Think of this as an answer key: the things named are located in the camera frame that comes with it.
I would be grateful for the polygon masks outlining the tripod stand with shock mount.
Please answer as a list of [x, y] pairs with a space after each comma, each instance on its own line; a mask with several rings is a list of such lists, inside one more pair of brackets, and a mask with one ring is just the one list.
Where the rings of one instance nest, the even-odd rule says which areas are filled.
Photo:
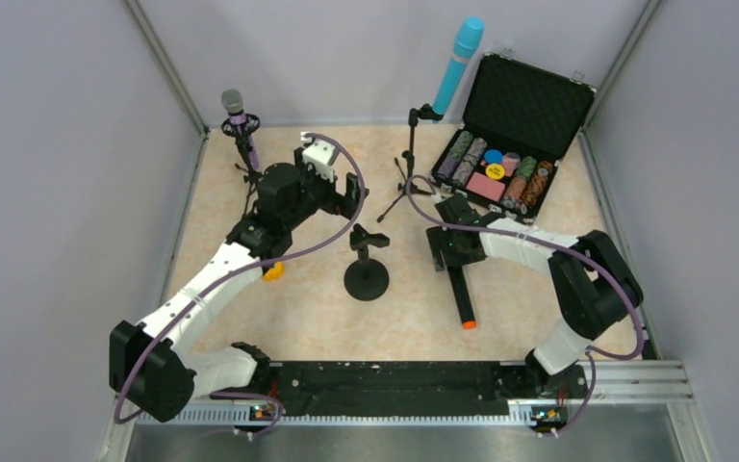
[[242, 166], [236, 165], [237, 169], [244, 172], [243, 181], [247, 185], [243, 216], [248, 214], [251, 207], [251, 198], [256, 192], [259, 180], [263, 176], [260, 171], [260, 162], [253, 140], [253, 135], [260, 128], [260, 118], [244, 110], [229, 113], [228, 117], [221, 124], [222, 133], [234, 140], [243, 162]]

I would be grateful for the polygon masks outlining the black microphone orange end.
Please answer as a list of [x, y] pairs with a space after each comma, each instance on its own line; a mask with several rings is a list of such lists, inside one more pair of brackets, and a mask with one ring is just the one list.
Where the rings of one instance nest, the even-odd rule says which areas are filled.
[[447, 273], [462, 327], [467, 330], [476, 328], [476, 317], [463, 269], [461, 267], [449, 267]]

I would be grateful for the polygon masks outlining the black round-base mic stand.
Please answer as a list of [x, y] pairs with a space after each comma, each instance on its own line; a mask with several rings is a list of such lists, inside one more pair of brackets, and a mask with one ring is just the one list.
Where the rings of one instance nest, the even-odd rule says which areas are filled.
[[390, 238], [383, 233], [370, 233], [356, 223], [349, 233], [350, 249], [357, 253], [344, 273], [344, 287], [348, 294], [360, 301], [372, 301], [389, 288], [390, 275], [387, 268], [378, 260], [370, 258], [369, 247], [384, 248]]

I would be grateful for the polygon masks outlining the purple glitter microphone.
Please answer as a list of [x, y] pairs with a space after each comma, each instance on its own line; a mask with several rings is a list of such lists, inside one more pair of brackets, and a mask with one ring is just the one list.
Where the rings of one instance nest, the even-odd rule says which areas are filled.
[[244, 110], [243, 97], [238, 90], [225, 90], [220, 101], [227, 113], [227, 118], [221, 125], [222, 132], [235, 141], [245, 170], [254, 173], [259, 168], [259, 161], [252, 135], [260, 127], [260, 119]]

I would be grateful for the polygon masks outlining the black tripod clip stand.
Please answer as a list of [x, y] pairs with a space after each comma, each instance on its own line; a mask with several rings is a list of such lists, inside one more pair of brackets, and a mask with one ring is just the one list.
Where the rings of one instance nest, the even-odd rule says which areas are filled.
[[398, 159], [394, 160], [395, 166], [401, 175], [402, 181], [397, 185], [398, 196], [390, 203], [387, 209], [378, 216], [377, 223], [381, 223], [391, 212], [395, 205], [407, 195], [407, 182], [415, 173], [415, 137], [416, 130], [422, 120], [441, 121], [442, 115], [434, 111], [431, 105], [423, 104], [418, 108], [411, 108], [408, 115], [409, 139], [407, 148], [401, 153], [400, 158], [404, 161], [405, 167], [402, 167]]

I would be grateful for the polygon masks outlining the light blue microphone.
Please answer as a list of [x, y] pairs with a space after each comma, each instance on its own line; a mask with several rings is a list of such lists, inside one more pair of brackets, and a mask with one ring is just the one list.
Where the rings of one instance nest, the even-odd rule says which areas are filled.
[[437, 120], [445, 116], [468, 64], [482, 41], [484, 31], [485, 23], [480, 17], [468, 16], [455, 34], [446, 69], [432, 104]]

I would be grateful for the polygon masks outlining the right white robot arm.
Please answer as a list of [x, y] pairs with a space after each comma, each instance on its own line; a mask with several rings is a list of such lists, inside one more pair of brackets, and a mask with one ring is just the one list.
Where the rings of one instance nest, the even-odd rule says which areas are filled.
[[561, 319], [531, 349], [525, 366], [546, 385], [566, 372], [613, 324], [638, 317], [643, 290], [604, 232], [556, 234], [500, 214], [479, 214], [462, 195], [433, 196], [438, 217], [430, 244], [440, 269], [462, 269], [487, 259], [508, 260], [547, 275]]

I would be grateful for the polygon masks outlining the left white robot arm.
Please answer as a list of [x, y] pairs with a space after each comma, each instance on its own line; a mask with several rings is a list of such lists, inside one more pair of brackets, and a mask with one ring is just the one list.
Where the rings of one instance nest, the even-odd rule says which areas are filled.
[[290, 252], [293, 231], [317, 212], [346, 218], [333, 236], [307, 248], [313, 253], [336, 241], [356, 222], [367, 196], [358, 168], [336, 190], [335, 162], [352, 157], [336, 141], [309, 135], [291, 163], [265, 169], [251, 212], [234, 225], [209, 262], [161, 307], [137, 322], [120, 322], [109, 341], [109, 383], [116, 393], [115, 422], [131, 401], [139, 412], [164, 423], [194, 398], [252, 384], [266, 356], [234, 343], [195, 354], [192, 349], [215, 318], [249, 285], [280, 263], [303, 256]]

